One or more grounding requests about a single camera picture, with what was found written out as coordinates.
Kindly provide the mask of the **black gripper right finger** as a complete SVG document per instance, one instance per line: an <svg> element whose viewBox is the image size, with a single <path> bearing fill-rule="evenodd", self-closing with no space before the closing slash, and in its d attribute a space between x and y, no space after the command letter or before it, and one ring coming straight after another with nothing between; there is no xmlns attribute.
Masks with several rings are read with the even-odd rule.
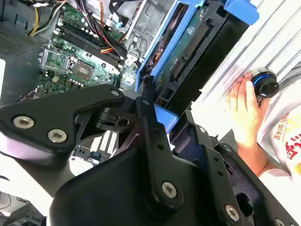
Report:
<svg viewBox="0 0 301 226"><path fill-rule="evenodd" d="M226 143L195 124L189 110L171 130L174 154L199 167L205 226L295 226L297 222Z"/></svg>

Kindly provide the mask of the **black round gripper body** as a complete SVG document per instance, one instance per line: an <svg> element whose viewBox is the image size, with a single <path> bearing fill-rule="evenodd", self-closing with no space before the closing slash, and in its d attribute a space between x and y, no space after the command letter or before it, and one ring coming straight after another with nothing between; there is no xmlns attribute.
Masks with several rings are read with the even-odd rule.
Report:
<svg viewBox="0 0 301 226"><path fill-rule="evenodd" d="M52 226L204 226L199 167L171 158L179 208L156 204L144 152L132 148L65 183L49 211Z"/></svg>

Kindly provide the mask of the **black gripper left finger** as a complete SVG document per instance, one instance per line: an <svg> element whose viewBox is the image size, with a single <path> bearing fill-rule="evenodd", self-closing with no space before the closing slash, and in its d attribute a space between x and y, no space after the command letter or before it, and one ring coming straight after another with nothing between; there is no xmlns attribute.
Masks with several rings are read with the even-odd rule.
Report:
<svg viewBox="0 0 301 226"><path fill-rule="evenodd" d="M5 147L1 151L40 166L59 168L67 163L77 144L112 130L121 134L114 157L132 148L143 151L153 201L177 209L182 197L176 196L168 169L173 156L165 128L157 121L151 93L147 89L145 96L129 100L114 86L103 84L3 106L0 133Z"/></svg>

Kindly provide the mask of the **person's bare hand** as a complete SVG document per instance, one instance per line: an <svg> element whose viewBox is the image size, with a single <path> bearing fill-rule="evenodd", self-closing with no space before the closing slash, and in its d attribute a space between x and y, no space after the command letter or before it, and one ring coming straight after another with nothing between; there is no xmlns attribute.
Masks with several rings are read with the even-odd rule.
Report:
<svg viewBox="0 0 301 226"><path fill-rule="evenodd" d="M257 134L269 106L270 99L258 104L251 82L251 73L239 77L228 91L225 101L231 127L239 146L250 148L257 144Z"/></svg>

